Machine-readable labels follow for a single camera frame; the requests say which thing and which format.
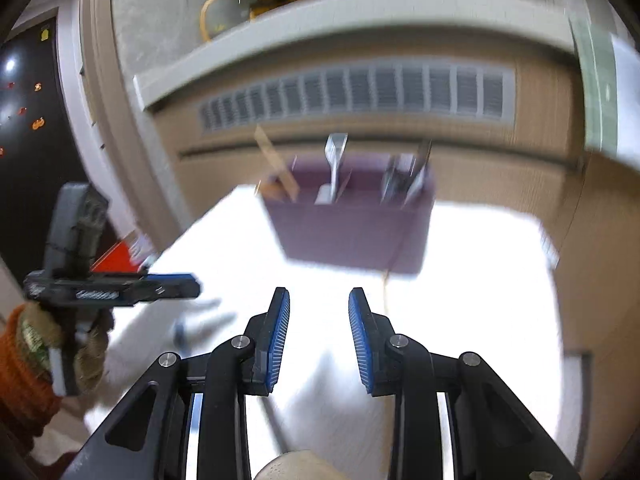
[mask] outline beige rounded object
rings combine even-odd
[[[255,480],[349,480],[328,462],[311,451],[293,451],[273,459],[255,476]]]

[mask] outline black door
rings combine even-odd
[[[21,284],[42,268],[60,187],[88,179],[62,99],[55,18],[0,48],[0,150],[0,254]],[[108,224],[98,254],[115,242]]]

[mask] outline gloved hand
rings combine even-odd
[[[328,462],[309,450],[285,453],[273,459],[255,480],[349,480]]]
[[[95,388],[102,377],[104,358],[109,343],[108,331],[113,328],[110,310],[101,310],[88,333],[86,344],[74,357],[76,383],[81,392]],[[50,312],[30,301],[18,319],[15,344],[20,358],[34,375],[51,382],[49,348],[60,348],[63,332]]]

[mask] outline orange sticker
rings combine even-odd
[[[33,121],[33,124],[31,125],[32,129],[37,130],[38,128],[41,128],[44,126],[44,119],[41,117],[36,121]]]

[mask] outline purple storage box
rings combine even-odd
[[[388,155],[351,155],[342,160],[338,197],[315,204],[330,179],[325,160],[296,159],[296,202],[264,199],[288,258],[340,267],[417,274],[422,269],[434,202],[430,172],[405,203],[406,194],[380,203]]]

